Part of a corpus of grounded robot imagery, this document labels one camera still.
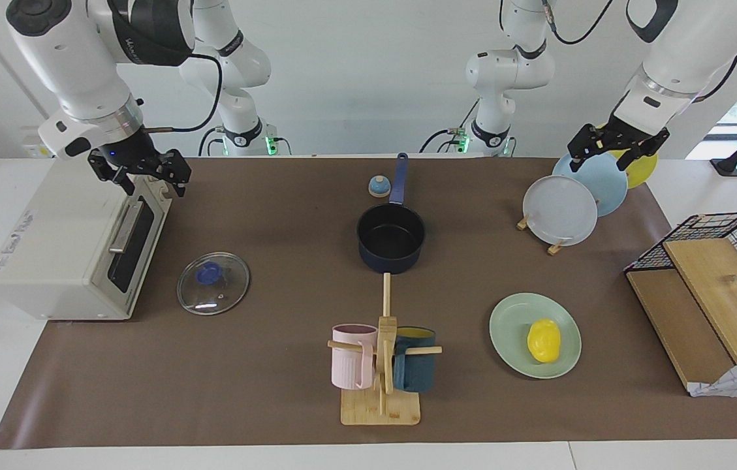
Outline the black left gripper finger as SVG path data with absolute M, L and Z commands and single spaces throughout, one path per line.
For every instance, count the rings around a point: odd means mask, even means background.
M 670 131 L 666 127 L 663 127 L 655 136 L 649 137 L 643 140 L 643 142 L 633 144 L 629 149 L 629 166 L 634 166 L 635 162 L 642 157 L 655 155 L 668 140 L 669 136 Z
M 571 172 L 577 172 L 589 158 L 604 152 L 602 137 L 603 129 L 594 125 L 585 124 L 569 142 L 569 157 Z

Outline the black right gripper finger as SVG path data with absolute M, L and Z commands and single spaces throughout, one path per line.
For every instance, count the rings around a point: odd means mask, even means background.
M 114 185 L 123 189 L 127 196 L 133 196 L 135 185 L 131 181 L 126 168 L 110 166 L 101 153 L 91 153 L 87 157 L 87 162 L 100 181 L 111 181 Z
M 170 149 L 166 153 L 159 154 L 157 158 L 159 158 L 158 178 L 171 185 L 178 197 L 184 197 L 186 185 L 191 178 L 191 168 L 182 153 L 178 149 Z

